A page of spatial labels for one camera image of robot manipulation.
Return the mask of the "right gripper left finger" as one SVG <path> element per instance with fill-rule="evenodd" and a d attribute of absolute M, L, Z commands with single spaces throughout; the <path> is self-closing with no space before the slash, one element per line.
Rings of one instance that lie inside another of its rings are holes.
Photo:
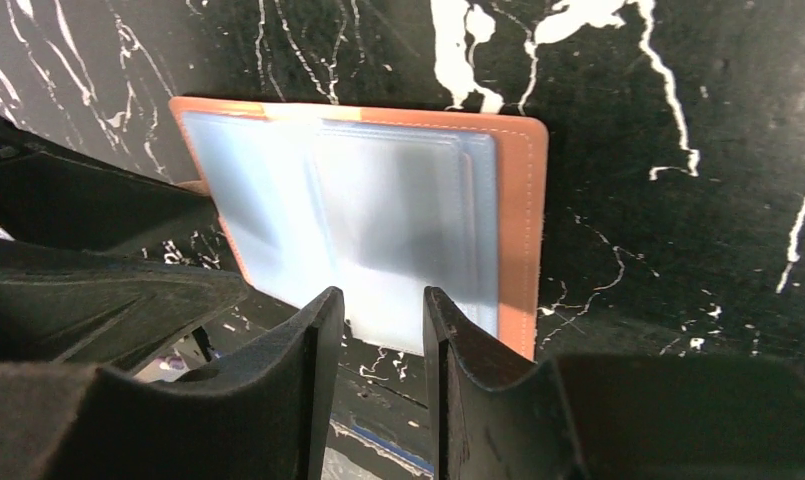
<path fill-rule="evenodd" d="M 0 479 L 317 479 L 343 322 L 327 288 L 173 382 L 0 362 Z"/>

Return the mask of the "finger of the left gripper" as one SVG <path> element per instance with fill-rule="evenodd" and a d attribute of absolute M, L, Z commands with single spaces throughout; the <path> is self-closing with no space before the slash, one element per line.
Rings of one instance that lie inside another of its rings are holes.
<path fill-rule="evenodd" d="M 231 272 L 0 239 L 0 361 L 135 373 L 248 293 Z"/>

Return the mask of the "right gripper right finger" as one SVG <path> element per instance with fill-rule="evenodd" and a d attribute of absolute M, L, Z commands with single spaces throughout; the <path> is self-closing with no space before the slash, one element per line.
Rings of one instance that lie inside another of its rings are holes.
<path fill-rule="evenodd" d="M 423 297 L 438 479 L 805 479 L 805 381 L 731 356 L 533 363 Z"/>

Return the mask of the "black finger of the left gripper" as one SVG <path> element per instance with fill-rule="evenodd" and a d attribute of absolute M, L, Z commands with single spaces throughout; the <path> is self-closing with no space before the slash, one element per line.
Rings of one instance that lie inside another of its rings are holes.
<path fill-rule="evenodd" d="M 16 240 L 119 251 L 216 220 L 207 196 L 93 159 L 0 115 L 0 226 Z"/>

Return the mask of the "brown leather card holder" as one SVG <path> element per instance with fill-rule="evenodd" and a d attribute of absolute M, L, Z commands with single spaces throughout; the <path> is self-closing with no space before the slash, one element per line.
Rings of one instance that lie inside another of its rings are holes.
<path fill-rule="evenodd" d="M 303 307 L 337 286 L 358 339 L 418 355 L 435 286 L 533 357 L 542 122 L 189 96 L 169 107 L 254 288 Z"/>

